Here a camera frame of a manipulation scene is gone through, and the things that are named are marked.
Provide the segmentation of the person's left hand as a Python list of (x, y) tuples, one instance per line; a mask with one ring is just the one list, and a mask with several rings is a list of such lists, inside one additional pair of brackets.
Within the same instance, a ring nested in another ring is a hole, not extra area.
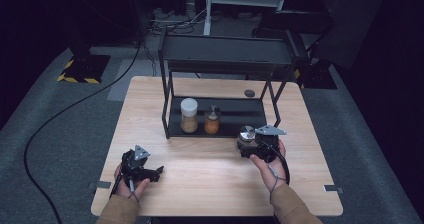
[(118, 165), (114, 173), (115, 181), (117, 182), (117, 187), (114, 194), (118, 196), (130, 198), (130, 199), (134, 199), (134, 200), (139, 200), (142, 197), (143, 192), (147, 189), (148, 185), (150, 184), (150, 180), (144, 179), (143, 181), (139, 181), (134, 185), (134, 188), (131, 189), (130, 187), (126, 185), (124, 179), (119, 178), (120, 173), (121, 173), (121, 165)]

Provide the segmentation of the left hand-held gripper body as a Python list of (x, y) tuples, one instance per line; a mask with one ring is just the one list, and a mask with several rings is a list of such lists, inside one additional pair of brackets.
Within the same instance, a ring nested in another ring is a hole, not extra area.
[(121, 161), (121, 173), (124, 179), (138, 182), (149, 178), (149, 171), (144, 168), (149, 156), (150, 153), (139, 145), (125, 152)]

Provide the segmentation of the silver-lid jar orange contents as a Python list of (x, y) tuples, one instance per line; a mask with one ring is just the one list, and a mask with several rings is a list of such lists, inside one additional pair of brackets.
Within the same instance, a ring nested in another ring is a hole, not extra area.
[(205, 132), (208, 134), (216, 134), (220, 126), (221, 109), (218, 106), (210, 106), (204, 116)]

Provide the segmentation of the dark tilted panel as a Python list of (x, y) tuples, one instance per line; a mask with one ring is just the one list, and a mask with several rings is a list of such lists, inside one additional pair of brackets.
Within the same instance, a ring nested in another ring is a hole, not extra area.
[(383, 0), (336, 0), (331, 30), (321, 39), (315, 56), (350, 69)]

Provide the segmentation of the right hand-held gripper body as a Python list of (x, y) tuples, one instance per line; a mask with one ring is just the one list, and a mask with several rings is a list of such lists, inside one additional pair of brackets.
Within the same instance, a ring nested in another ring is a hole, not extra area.
[(286, 135), (285, 130), (271, 125), (254, 129), (255, 138), (252, 154), (258, 156), (266, 163), (272, 162), (279, 154), (278, 142), (280, 135)]

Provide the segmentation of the black two-tier metal rack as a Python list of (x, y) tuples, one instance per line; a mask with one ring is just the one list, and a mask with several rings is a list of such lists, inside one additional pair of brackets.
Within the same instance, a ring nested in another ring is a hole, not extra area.
[[(205, 112), (222, 111), (218, 138), (235, 137), (244, 125), (260, 127), (281, 122), (278, 100), (294, 80), (293, 68), (306, 59), (300, 39), (285, 31), (277, 39), (194, 36), (163, 31), (158, 46), (164, 106), (162, 122), (170, 137), (207, 137)], [(253, 98), (244, 91), (255, 92)], [(181, 129), (180, 103), (198, 103), (198, 128)]]

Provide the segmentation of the black stand base striped edge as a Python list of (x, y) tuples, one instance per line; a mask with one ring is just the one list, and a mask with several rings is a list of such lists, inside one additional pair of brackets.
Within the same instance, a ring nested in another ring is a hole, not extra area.
[(102, 75), (110, 59), (109, 55), (90, 55), (87, 58), (72, 57), (57, 80), (72, 83), (101, 83)]
[(331, 62), (322, 59), (300, 66), (295, 69), (296, 82), (302, 89), (336, 89), (337, 85), (329, 70), (331, 66)]

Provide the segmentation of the silver-lid clear glass jar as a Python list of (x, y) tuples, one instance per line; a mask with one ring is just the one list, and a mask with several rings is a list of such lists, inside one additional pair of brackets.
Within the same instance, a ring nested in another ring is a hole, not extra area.
[(237, 137), (237, 148), (242, 150), (244, 147), (249, 146), (255, 140), (255, 129), (251, 126), (243, 126), (239, 130)]

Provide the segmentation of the person's right hand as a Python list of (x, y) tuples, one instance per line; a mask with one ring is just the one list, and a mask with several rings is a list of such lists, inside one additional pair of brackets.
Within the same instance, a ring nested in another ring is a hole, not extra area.
[(270, 163), (266, 163), (258, 156), (252, 154), (250, 160), (258, 168), (264, 185), (270, 193), (272, 193), (279, 186), (286, 184), (287, 177), (279, 158), (274, 159)]

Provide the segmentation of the white-lid spice jar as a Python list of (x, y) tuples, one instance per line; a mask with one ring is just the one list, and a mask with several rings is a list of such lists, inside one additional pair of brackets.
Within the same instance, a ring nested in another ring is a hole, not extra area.
[(181, 129), (185, 133), (193, 133), (198, 128), (197, 108), (198, 103), (193, 98), (185, 98), (180, 103)]

